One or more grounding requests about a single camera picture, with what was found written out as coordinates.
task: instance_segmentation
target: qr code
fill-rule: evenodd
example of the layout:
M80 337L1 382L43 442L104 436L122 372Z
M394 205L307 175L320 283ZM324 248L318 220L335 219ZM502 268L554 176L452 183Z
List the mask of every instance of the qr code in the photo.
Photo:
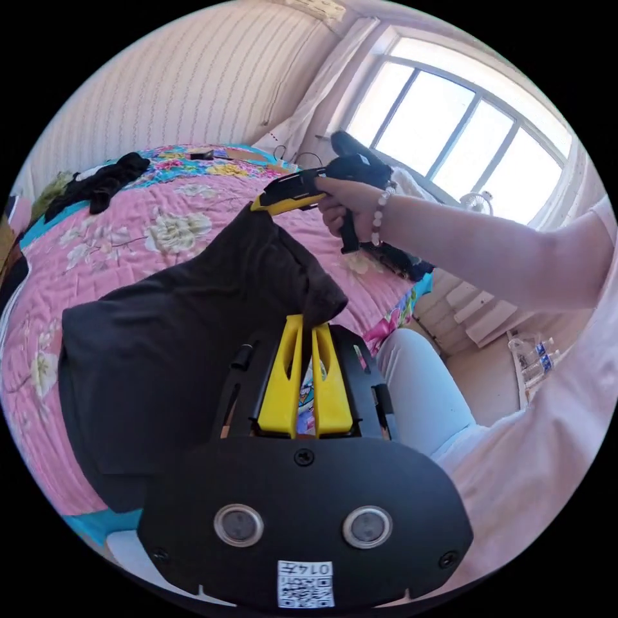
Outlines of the qr code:
M287 562L277 566L279 607L334 607L333 566L330 562Z

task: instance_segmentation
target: hand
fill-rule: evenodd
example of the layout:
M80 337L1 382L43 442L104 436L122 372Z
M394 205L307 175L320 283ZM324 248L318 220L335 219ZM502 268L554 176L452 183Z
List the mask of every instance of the hand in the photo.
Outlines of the hand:
M319 191L328 194L318 202L317 207L330 233L333 236L340 236L343 217L348 209L352 212L354 229L359 241L370 242L373 215L382 191L362 182L335 178L316 178L315 186Z

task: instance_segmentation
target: power cord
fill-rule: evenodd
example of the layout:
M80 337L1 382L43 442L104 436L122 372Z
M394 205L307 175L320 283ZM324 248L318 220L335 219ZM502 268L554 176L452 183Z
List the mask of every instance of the power cord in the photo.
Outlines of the power cord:
M272 151L272 156L276 159L277 158L277 148L283 148L283 154L281 155L281 158L283 159L283 157L285 156L285 151L286 148L283 144L279 144L273 151Z
M324 164L322 163L322 160L315 153L298 153L296 155L296 158L294 159L294 163L297 164L299 157L301 157L303 155L313 155L318 161L320 161L320 167L324 167Z

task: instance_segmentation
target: pink shirt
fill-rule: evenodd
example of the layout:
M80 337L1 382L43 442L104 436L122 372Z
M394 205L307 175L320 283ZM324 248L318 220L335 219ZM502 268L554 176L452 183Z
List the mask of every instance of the pink shirt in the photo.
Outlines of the pink shirt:
M592 209L614 246L605 195ZM527 409L455 442L438 459L457 486L474 542L443 594L503 567L553 521L588 472L618 401L618 252L599 304Z

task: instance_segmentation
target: light blue pants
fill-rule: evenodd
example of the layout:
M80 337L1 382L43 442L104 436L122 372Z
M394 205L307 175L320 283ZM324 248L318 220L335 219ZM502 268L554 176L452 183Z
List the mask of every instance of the light blue pants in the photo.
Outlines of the light blue pants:
M419 333L398 328L384 341L376 361L403 444L432 457L476 425L446 365Z

